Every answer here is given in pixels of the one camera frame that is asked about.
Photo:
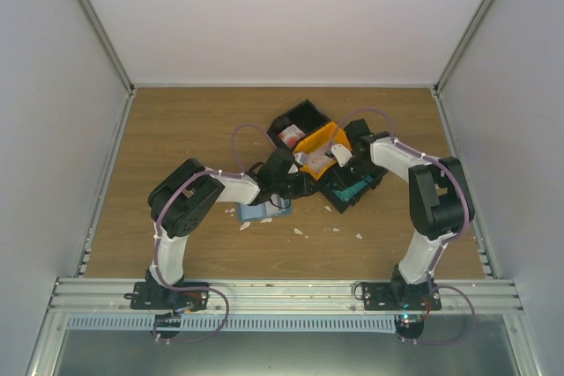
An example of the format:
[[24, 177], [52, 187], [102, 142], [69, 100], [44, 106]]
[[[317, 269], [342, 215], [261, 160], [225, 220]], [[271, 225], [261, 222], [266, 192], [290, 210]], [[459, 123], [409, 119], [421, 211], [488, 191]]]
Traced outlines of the blue card holder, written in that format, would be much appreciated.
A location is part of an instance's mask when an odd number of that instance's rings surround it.
[[288, 199], [271, 199], [267, 203], [255, 206], [239, 204], [237, 207], [237, 217], [240, 222], [252, 222], [263, 220], [269, 217], [285, 216], [292, 213], [291, 201]]

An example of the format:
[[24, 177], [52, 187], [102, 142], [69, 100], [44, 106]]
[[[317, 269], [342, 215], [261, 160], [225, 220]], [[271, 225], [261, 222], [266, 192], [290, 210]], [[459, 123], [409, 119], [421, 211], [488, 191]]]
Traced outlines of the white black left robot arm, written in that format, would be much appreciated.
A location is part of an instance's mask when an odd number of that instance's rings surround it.
[[295, 200], [315, 193], [315, 179], [302, 170], [290, 151], [277, 148], [268, 159], [247, 170], [229, 173], [189, 159], [175, 169], [148, 197], [154, 225], [152, 263], [138, 300], [170, 309], [179, 304], [183, 288], [183, 257], [188, 238], [216, 203], [255, 206], [278, 196]]

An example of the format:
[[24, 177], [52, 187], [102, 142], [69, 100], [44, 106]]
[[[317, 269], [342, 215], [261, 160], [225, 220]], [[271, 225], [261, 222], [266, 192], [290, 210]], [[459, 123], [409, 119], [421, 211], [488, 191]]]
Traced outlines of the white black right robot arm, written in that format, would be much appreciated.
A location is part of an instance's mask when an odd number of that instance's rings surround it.
[[391, 302], [409, 310], [432, 299], [434, 271], [444, 250], [467, 231], [475, 210], [459, 159], [438, 159], [402, 143], [389, 132], [376, 134], [365, 120], [345, 126], [352, 147], [343, 163], [354, 169], [376, 166], [408, 186], [414, 234], [404, 258], [394, 268], [387, 289]]

